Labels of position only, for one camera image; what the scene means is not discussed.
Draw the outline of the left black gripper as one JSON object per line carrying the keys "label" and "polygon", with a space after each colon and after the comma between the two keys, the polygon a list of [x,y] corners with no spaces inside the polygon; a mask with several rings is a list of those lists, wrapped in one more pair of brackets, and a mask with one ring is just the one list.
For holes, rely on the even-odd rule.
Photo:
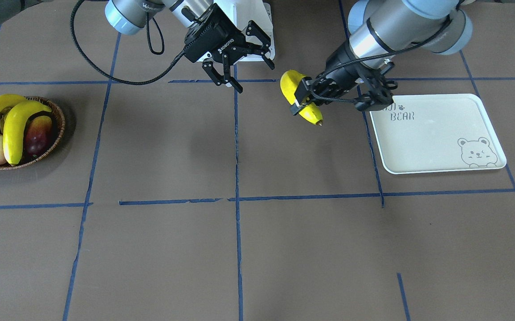
{"label": "left black gripper", "polygon": [[358,74],[318,76],[315,79],[301,78],[294,92],[293,104],[290,106],[292,115],[309,116],[312,103],[317,105],[333,102],[356,103],[355,99],[343,99],[342,97],[359,85],[359,78]]}

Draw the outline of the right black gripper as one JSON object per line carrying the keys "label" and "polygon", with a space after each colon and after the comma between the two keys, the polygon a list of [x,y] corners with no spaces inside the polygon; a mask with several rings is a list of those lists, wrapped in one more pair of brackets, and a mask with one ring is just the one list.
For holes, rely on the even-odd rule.
{"label": "right black gripper", "polygon": [[[259,55],[264,63],[274,70],[274,61],[266,55],[270,53],[271,38],[253,20],[250,20],[245,28],[245,36],[255,37],[260,43],[249,43],[250,53]],[[242,45],[245,36],[233,24],[218,4],[211,4],[200,16],[199,23],[194,23],[188,28],[184,39],[184,56],[191,62],[196,62],[205,53],[211,53],[220,57],[223,73],[219,73],[213,66],[213,59],[207,58],[202,62],[202,68],[216,86],[229,85],[237,93],[243,93],[242,85],[231,75],[231,55],[222,53],[231,45]]]}

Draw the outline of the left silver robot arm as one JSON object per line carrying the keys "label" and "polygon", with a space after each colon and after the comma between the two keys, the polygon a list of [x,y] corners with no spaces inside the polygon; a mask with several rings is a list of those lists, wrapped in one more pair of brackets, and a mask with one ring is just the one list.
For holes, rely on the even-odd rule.
{"label": "left silver robot arm", "polygon": [[[380,111],[393,103],[395,81],[386,74],[396,55],[423,48],[439,55],[454,54],[473,34],[473,23],[461,0],[360,0],[348,16],[349,37],[312,78],[288,70],[280,88],[293,115],[322,124],[319,106],[332,102],[353,104],[358,111]],[[343,96],[358,85],[367,92],[355,99]]]}

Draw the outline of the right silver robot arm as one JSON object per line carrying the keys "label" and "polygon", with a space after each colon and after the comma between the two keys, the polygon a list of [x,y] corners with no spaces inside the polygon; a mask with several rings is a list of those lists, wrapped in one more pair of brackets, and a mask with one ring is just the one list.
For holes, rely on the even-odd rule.
{"label": "right silver robot arm", "polygon": [[209,81],[243,91],[231,69],[239,62],[263,62],[274,69],[273,24],[270,7],[263,0],[91,0],[95,10],[103,5],[103,20],[121,35],[145,32],[148,38],[163,32],[155,17],[170,12],[186,28],[184,46],[159,75],[143,81],[123,80],[99,68],[83,51],[75,30],[82,0],[59,2],[61,25],[68,27],[83,59],[102,76],[126,85],[149,85],[166,76],[180,59],[200,63]]}

